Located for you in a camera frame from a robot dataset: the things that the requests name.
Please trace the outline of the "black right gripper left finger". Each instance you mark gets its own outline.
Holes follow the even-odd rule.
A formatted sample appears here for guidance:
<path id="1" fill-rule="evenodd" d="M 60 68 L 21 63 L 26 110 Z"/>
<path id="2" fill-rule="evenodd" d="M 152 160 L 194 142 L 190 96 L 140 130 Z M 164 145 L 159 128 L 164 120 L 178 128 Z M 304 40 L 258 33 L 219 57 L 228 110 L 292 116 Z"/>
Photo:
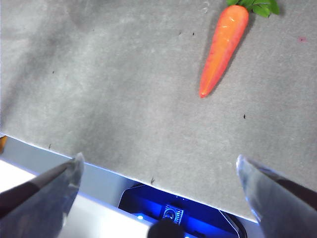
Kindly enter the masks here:
<path id="1" fill-rule="evenodd" d="M 78 153 L 33 179 L 0 194 L 2 238 L 56 238 L 65 225 L 84 173 Z"/>

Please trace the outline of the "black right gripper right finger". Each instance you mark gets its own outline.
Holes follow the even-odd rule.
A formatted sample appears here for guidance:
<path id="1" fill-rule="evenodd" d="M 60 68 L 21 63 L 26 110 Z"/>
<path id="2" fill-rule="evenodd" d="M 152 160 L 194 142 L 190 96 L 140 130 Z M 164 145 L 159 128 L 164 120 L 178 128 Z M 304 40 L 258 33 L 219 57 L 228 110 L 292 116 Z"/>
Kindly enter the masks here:
<path id="1" fill-rule="evenodd" d="M 239 155 L 237 175 L 266 238 L 315 238 L 317 193 L 278 171 Z"/>

